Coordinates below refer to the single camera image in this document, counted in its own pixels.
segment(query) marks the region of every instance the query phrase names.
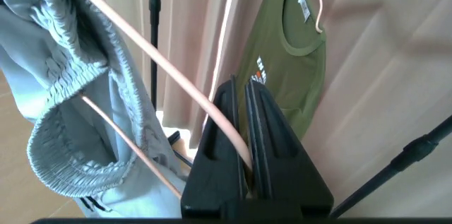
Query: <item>black pole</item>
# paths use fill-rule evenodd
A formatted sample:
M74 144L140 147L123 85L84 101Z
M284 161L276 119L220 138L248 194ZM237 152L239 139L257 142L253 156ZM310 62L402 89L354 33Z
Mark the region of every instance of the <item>black pole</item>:
M160 19L160 0L149 0L150 11L150 43L157 48L158 46L158 23ZM157 64L150 61L150 101L153 103L154 110L157 110Z
M403 148L403 152L392 159L391 163L387 165L382 171L372 177L361 188L355 191L344 202L342 202L330 214L331 218L337 218L344 214L344 212L351 209L354 205L359 203L363 198L370 195L373 191L378 189L382 184L387 182L399 172L402 172L411 164L421 161L427 157L436 148L438 143L452 132L452 116L447 118L444 122L438 125L430 133L415 139Z

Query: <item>olive green shirt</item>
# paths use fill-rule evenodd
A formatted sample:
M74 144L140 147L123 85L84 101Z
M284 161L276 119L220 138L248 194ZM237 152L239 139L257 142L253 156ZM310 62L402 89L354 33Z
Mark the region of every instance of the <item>olive green shirt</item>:
M317 33L309 0L263 0L237 74L240 133L248 124L244 86L263 83L301 139L314 115L325 74L325 32Z

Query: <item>tiled floor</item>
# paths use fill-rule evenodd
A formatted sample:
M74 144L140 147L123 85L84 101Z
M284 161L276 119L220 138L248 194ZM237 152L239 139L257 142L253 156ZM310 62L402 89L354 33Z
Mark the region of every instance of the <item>tiled floor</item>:
M32 124L17 110L9 86L0 73L0 223L83 217L72 199L50 191L30 169L26 147L31 129ZM176 142L174 148L187 154L183 140ZM181 165L188 174L189 168Z

